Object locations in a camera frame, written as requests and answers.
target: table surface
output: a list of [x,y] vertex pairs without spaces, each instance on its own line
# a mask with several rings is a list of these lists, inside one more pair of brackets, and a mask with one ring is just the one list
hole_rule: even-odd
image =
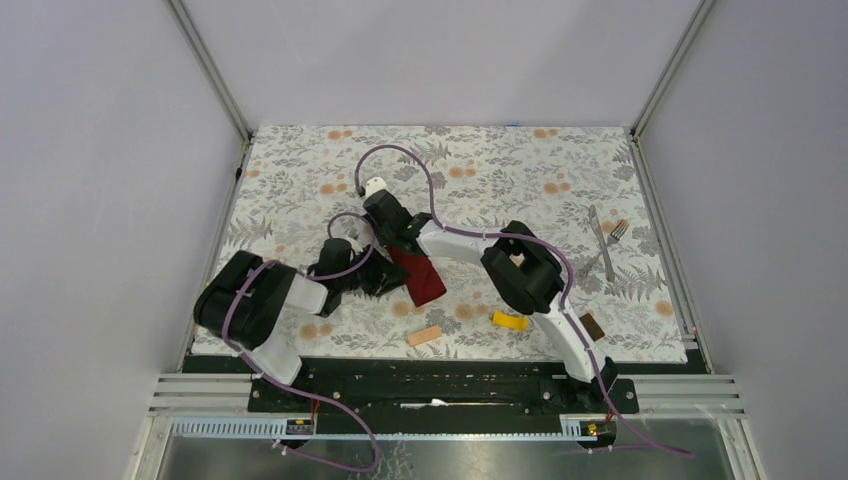
[[[314,263],[331,216],[362,212],[353,170],[369,148],[392,143],[418,154],[433,173],[440,218],[475,227],[527,224],[558,245],[575,271],[598,251],[588,221],[598,209],[609,233],[620,219],[631,227],[610,248],[617,280],[603,262],[570,295],[579,315],[591,312],[606,332],[600,353],[619,362],[685,362],[686,355],[622,128],[527,127],[302,127],[266,126],[256,136],[238,192],[220,269],[237,250],[305,270]],[[426,180],[400,152],[383,150],[362,168],[362,180],[382,176],[413,214],[429,211]],[[361,236],[355,219],[336,235]],[[494,326],[495,310],[509,312],[479,266],[434,261],[448,293],[415,308],[405,288],[380,298],[350,293],[328,318],[284,310],[287,335],[301,355],[374,358],[553,360],[552,345],[532,325],[520,332]],[[440,339],[419,345],[406,337],[439,325]],[[198,328],[193,354],[231,350]]]

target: gray wall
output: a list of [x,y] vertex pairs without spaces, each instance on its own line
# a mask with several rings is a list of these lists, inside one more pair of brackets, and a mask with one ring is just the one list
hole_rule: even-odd
[[772,478],[848,467],[848,3],[719,2],[645,136]]
[[239,142],[164,2],[0,3],[0,478],[119,478]]
[[253,126],[629,125],[698,0],[188,0]]

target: silver fork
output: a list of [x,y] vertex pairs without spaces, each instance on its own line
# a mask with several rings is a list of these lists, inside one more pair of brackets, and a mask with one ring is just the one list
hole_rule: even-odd
[[[627,233],[628,228],[630,228],[630,222],[628,222],[627,220],[619,220],[618,224],[616,224],[615,228],[610,233],[609,239],[607,240],[607,247],[611,247],[611,246],[615,245],[616,243],[620,242],[621,237],[623,237],[624,234]],[[595,266],[595,263],[597,263],[598,259],[601,258],[601,255],[603,253],[604,253],[604,251],[603,251],[603,249],[601,249],[601,251],[598,252],[598,254],[595,255],[592,258],[592,260],[589,260],[589,263],[587,263],[583,268],[581,268],[577,272],[577,276],[578,277],[585,277],[585,276],[589,275],[589,272],[592,271],[592,267]],[[607,280],[609,280],[610,282],[614,281],[615,280],[615,272],[613,272],[612,280],[610,280],[610,279],[607,279]]]

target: yellow block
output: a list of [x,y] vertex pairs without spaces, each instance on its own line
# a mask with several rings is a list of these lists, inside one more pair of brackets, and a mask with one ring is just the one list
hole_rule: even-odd
[[492,323],[501,327],[512,328],[513,330],[527,330],[527,317],[513,317],[507,315],[500,310],[495,310],[495,316],[492,317]]

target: knife blade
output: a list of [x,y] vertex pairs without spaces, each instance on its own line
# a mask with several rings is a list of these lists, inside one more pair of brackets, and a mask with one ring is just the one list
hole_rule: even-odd
[[589,225],[592,227],[592,231],[595,232],[595,236],[598,237],[598,243],[601,244],[601,253],[604,256],[604,271],[606,272],[607,281],[614,282],[615,271],[612,269],[612,259],[609,257],[607,242],[604,239],[604,231],[601,229],[601,221],[598,219],[598,210],[595,208],[595,205],[589,207]]

